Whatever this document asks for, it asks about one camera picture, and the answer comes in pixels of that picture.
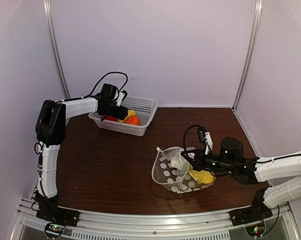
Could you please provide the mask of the clear zip top bag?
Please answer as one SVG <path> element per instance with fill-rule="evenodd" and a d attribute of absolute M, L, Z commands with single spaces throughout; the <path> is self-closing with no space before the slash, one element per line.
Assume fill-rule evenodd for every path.
<path fill-rule="evenodd" d="M 183 150 L 179 146 L 173 146 L 157 152 L 151 170 L 152 180 L 176 194 L 195 192 L 212 186 L 216 180 L 215 176 L 213 183 L 202 184 L 188 174 L 188 170 L 193 167 L 181 155 Z"/>

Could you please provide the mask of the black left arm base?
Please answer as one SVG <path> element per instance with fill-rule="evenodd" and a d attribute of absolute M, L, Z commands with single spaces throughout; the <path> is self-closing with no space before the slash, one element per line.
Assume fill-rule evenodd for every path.
<path fill-rule="evenodd" d="M 47 204 L 38 204 L 36 217 L 61 226 L 76 227 L 80 212 L 61 207 L 51 207 Z"/>

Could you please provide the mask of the red fake food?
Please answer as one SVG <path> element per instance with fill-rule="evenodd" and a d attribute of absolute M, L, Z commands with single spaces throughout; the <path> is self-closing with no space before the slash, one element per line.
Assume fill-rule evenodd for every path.
<path fill-rule="evenodd" d="M 104 115 L 102 118 L 101 118 L 101 121 L 112 121 L 112 122 L 117 122 L 118 119 L 114 116 L 111 116 L 111 115 Z"/>

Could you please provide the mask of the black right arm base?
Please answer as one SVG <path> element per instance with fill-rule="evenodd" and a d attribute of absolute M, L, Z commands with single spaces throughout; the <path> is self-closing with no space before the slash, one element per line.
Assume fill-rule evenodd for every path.
<path fill-rule="evenodd" d="M 238 208 L 229 212 L 232 225 L 240 226 L 254 222 L 261 222 L 266 218 L 273 216 L 271 209 L 267 207 L 249 206 L 245 208 Z"/>

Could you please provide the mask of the orange fake food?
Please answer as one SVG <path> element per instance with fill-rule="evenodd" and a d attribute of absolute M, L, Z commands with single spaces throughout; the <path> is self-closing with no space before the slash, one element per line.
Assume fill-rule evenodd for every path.
<path fill-rule="evenodd" d="M 139 126 L 141 122 L 138 116 L 131 116 L 125 123 L 129 125 Z"/>

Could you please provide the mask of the yellow fake banana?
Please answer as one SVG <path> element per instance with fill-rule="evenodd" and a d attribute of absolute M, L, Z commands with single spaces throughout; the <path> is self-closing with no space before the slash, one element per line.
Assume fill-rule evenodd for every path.
<path fill-rule="evenodd" d="M 117 119 L 117 121 L 119 123 L 125 123 L 128 120 L 128 118 L 130 118 L 132 116 L 136 116 L 135 110 L 128 110 L 127 111 L 127 116 L 124 118 L 124 120 Z"/>

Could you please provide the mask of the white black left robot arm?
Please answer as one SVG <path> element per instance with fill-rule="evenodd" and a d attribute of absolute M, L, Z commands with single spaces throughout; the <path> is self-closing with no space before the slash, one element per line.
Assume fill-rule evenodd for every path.
<path fill-rule="evenodd" d="M 128 93 L 116 86 L 105 83 L 101 92 L 93 95 L 62 99 L 58 101 L 45 100 L 42 104 L 35 126 L 39 155 L 38 193 L 36 201 L 40 204 L 43 214 L 51 222 L 58 222 L 62 210 L 57 207 L 57 158 L 60 145 L 66 137 L 67 120 L 90 113 L 98 113 L 102 117 L 115 117 L 124 120 L 128 108 L 122 105 Z"/>

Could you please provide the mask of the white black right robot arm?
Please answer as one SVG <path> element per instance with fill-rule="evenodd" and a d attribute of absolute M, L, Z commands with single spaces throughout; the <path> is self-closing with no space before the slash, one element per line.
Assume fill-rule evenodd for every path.
<path fill-rule="evenodd" d="M 257 221 L 282 203 L 301 197 L 301 151 L 275 157 L 244 157 L 244 144 L 234 137 L 226 137 L 220 143 L 219 154 L 205 149 L 184 149 L 181 156 L 196 171 L 220 172 L 230 175 L 243 185 L 255 185 L 273 179 L 290 177 L 280 185 L 269 187 L 261 192 L 261 201 L 247 209 L 247 217 Z"/>

